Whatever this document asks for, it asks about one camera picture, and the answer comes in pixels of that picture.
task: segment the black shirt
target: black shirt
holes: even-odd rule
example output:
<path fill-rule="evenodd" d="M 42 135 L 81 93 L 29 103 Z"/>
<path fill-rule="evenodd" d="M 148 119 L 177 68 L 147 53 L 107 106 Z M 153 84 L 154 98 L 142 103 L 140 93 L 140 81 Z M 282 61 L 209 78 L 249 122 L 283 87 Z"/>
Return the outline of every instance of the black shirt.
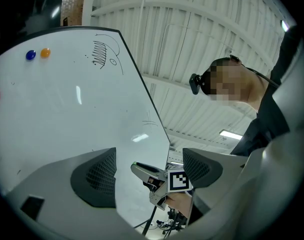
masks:
<path fill-rule="evenodd" d="M 271 71 L 270 79 L 281 84 L 301 39 L 298 26 L 291 27 L 284 35 L 278 60 Z M 252 151 L 264 148 L 275 137 L 288 132 L 289 126 L 272 98 L 276 88 L 269 84 L 262 98 L 257 117 L 248 126 L 243 138 L 231 152 L 232 155 L 248 157 Z"/>

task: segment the person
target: person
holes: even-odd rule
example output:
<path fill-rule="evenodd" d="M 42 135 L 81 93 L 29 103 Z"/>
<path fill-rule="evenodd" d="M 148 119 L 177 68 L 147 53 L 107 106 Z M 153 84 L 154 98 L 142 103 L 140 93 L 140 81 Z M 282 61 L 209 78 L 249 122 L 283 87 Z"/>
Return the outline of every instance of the person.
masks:
<path fill-rule="evenodd" d="M 275 84 L 281 84 L 281 78 L 290 66 L 300 40 L 298 26 L 292 26 L 284 34 L 278 60 L 266 76 Z M 231 152 L 232 155 L 248 157 L 253 150 L 266 147 L 272 139 L 289 131 L 283 114 L 272 98 L 277 87 L 253 73 L 234 56 L 213 61 L 202 75 L 200 87 L 212 100 L 245 103 L 257 113 L 256 119 Z M 192 200 L 187 194 L 170 193 L 165 203 L 184 216 L 189 216 Z"/>

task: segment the white corrugated ceiling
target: white corrugated ceiling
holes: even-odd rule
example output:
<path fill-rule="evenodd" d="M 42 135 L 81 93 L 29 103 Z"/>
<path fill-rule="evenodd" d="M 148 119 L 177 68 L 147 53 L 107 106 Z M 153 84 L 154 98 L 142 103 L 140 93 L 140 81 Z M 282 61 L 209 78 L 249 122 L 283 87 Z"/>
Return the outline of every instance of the white corrugated ceiling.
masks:
<path fill-rule="evenodd" d="M 90 24 L 121 31 L 175 149 L 230 153 L 256 113 L 245 104 L 210 101 L 189 87 L 192 73 L 233 54 L 247 67 L 267 74 L 275 65 L 290 17 L 275 0 L 93 0 Z"/>

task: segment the black whiteboard edge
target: black whiteboard edge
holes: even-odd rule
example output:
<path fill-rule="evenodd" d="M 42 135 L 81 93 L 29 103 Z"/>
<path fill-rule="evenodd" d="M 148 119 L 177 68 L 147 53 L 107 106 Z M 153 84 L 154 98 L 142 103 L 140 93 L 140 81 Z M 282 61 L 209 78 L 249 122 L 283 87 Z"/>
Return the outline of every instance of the black whiteboard edge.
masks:
<path fill-rule="evenodd" d="M 49 28 L 49 29 L 46 29 L 46 30 L 35 32 L 35 33 L 32 33 L 32 34 L 26 35 L 26 36 L 24 36 L 22 38 L 19 38 L 15 42 L 11 43 L 5 50 L 1 51 L 0 55 L 3 54 L 3 53 L 5 53 L 7 50 L 10 50 L 11 48 L 13 48 L 13 47 L 15 47 L 15 46 L 17 46 L 17 45 L 19 45 L 19 44 L 21 44 L 23 42 L 26 42 L 26 41 L 28 41 L 30 39 L 37 38 L 37 37 L 40 37 L 40 36 L 44 36 L 44 35 L 51 34 L 51 33 L 55 33 L 55 32 L 67 31 L 67 30 L 103 30 L 103 31 L 116 32 L 116 33 L 119 34 L 119 36 L 121 37 L 121 39 L 123 41 L 123 44 L 124 44 L 124 46 L 125 46 L 128 54 L 131 57 L 131 60 L 132 60 L 134 66 L 136 68 L 136 71 L 137 71 L 137 73 L 138 73 L 138 75 L 139 75 L 139 77 L 140 77 L 140 79 L 141 79 L 141 81 L 143 83 L 143 86 L 144 86 L 144 88 L 145 88 L 145 90 L 147 92 L 147 95 L 149 96 L 149 98 L 150 98 L 150 100 L 152 102 L 152 105 L 153 105 L 154 110 L 155 110 L 155 112 L 156 112 L 156 114 L 158 116 L 158 119 L 161 122 L 161 125 L 163 127 L 164 132 L 165 132 L 165 135 L 166 135 L 166 137 L 168 139 L 168 150 L 170 150 L 170 144 L 171 144 L 171 142 L 170 142 L 169 136 L 168 136 L 168 134 L 167 134 L 167 132 L 166 132 L 164 126 L 163 126 L 161 117 L 160 117 L 160 115 L 158 113 L 158 110 L 157 110 L 157 108 L 156 108 L 153 100 L 152 100 L 152 97 L 151 97 L 151 95 L 149 93 L 149 90 L 148 90 L 148 88 L 146 86 L 146 83 L 144 82 L 144 80 L 142 78 L 142 75 L 141 75 L 141 73 L 140 73 L 140 71 L 139 71 L 139 69 L 137 67 L 137 64 L 136 64 L 136 62 L 134 61 L 134 59 L 132 57 L 132 54 L 131 54 L 128 46 L 127 46 L 127 43 L 124 40 L 124 38 L 123 38 L 123 36 L 122 36 L 122 34 L 121 34 L 121 32 L 119 30 L 112 29 L 112 28 L 107 28 L 107 27 L 99 27 L 99 26 L 60 26 L 60 27 L 53 27 L 53 28 Z M 168 158 L 169 158 L 169 151 L 167 152 L 167 159 L 166 159 L 166 161 L 168 161 Z"/>

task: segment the black and white square marker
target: black and white square marker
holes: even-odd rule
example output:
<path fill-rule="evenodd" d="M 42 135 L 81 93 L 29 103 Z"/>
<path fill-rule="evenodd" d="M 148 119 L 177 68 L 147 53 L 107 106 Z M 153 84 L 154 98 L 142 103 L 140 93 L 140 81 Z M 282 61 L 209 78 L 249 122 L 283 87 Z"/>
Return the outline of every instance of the black and white square marker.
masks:
<path fill-rule="evenodd" d="M 192 188 L 191 182 L 183 168 L 167 171 L 167 192 L 189 191 Z"/>

